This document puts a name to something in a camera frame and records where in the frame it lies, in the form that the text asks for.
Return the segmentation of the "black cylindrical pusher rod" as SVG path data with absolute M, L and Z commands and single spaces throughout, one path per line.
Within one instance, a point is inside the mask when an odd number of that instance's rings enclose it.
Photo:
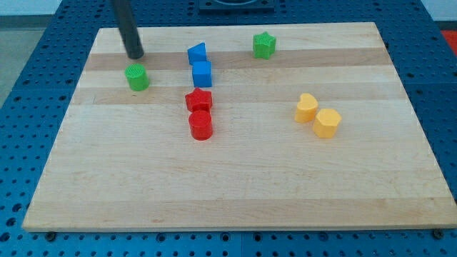
M 144 55 L 139 31 L 129 0 L 111 0 L 126 54 L 130 59 L 140 59 Z

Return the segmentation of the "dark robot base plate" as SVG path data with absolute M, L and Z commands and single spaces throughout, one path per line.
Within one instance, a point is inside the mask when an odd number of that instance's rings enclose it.
M 197 0 L 199 13 L 215 14 L 239 11 L 273 11 L 277 0 Z

